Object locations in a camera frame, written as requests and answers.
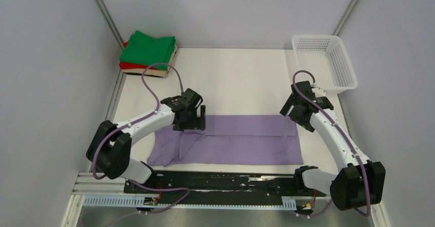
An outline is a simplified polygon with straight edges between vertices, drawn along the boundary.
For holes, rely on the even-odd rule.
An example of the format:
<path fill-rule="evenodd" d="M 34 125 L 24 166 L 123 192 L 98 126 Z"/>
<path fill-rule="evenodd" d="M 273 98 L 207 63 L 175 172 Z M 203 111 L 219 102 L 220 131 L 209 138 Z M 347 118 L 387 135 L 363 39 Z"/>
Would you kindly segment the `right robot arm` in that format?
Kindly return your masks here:
<path fill-rule="evenodd" d="M 371 161 L 359 149 L 341 126 L 332 103 L 327 97 L 316 97 L 310 82 L 293 84 L 291 90 L 280 114 L 309 132 L 317 132 L 338 170 L 331 174 L 317 166 L 296 169 L 295 192 L 306 195 L 313 189 L 329 195 L 341 211 L 379 204 L 386 176 L 383 164 Z"/>

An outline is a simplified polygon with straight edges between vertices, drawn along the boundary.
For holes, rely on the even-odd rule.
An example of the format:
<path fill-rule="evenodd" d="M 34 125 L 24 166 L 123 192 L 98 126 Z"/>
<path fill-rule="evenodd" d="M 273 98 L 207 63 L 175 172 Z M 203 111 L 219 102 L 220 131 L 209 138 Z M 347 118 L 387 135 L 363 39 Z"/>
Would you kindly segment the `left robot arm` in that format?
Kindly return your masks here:
<path fill-rule="evenodd" d="M 188 88 L 181 95 L 158 102 L 155 109 L 124 122 L 103 121 L 86 152 L 93 172 L 104 177 L 119 177 L 137 182 L 145 193 L 153 192 L 157 179 L 146 163 L 131 158 L 131 148 L 160 128 L 171 126 L 175 131 L 204 130 L 206 107 L 203 98 Z"/>

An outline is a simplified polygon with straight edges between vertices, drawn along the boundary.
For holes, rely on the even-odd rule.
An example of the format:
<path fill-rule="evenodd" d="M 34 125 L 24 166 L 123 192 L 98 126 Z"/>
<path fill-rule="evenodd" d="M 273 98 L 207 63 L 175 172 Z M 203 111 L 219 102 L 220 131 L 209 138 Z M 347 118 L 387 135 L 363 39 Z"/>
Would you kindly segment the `purple t shirt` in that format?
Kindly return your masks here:
<path fill-rule="evenodd" d="M 208 115 L 205 130 L 155 132 L 150 166 L 303 164 L 296 123 L 280 115 Z"/>

